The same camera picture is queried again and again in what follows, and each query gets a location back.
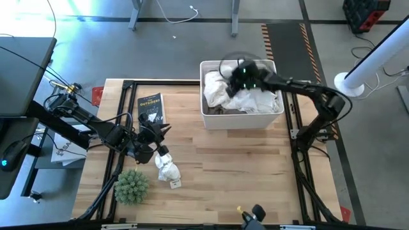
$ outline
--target black mat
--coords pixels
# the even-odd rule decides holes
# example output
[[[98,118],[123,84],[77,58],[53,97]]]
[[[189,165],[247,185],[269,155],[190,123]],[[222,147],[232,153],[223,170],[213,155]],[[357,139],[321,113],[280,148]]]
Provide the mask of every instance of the black mat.
[[[327,85],[309,23],[262,24],[261,32],[267,57],[275,61],[278,74],[293,77],[295,80]],[[334,138],[355,220],[357,224],[365,225],[366,221],[338,124],[332,125],[328,131],[335,133]]]

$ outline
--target white cloth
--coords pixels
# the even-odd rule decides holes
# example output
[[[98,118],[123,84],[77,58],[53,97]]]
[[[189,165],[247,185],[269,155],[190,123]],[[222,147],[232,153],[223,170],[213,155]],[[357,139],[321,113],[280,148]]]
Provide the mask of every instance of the white cloth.
[[[221,72],[229,77],[233,68],[225,66]],[[240,90],[233,98],[226,92],[226,82],[219,72],[209,72],[204,77],[203,95],[209,107],[222,105],[225,109],[237,109],[248,114],[266,114],[279,111],[277,95],[260,89]]]
[[[170,154],[166,154],[163,157],[157,154],[155,157],[155,164],[159,169],[159,180],[175,181],[180,179],[180,171],[178,167],[172,162],[172,156]]]

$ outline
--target white pipe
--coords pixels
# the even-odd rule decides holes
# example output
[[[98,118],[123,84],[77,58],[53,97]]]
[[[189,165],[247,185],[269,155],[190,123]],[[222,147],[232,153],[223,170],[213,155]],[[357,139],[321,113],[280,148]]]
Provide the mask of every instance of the white pipe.
[[[364,83],[390,58],[409,45],[409,20],[399,26],[379,47],[350,72],[340,73],[334,79],[336,88],[348,96],[359,96],[364,92]]]

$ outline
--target label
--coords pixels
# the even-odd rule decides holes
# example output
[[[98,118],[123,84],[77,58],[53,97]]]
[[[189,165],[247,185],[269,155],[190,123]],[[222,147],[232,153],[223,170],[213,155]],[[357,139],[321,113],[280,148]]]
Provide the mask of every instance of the label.
[[[171,181],[171,189],[179,188],[181,187],[181,181],[180,179],[176,181]]]

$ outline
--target red object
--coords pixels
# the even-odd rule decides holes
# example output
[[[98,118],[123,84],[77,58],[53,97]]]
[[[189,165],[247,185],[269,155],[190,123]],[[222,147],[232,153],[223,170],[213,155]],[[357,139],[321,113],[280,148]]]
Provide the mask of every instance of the red object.
[[[351,219],[351,210],[341,206],[341,214],[343,216],[343,221],[349,223]]]
[[[104,92],[103,86],[92,88],[92,105],[100,105],[102,92]]]
[[[370,16],[366,19],[366,21],[359,27],[362,30],[369,30],[372,28],[373,25],[379,20],[379,18],[385,13],[385,11],[374,11],[370,14]]]

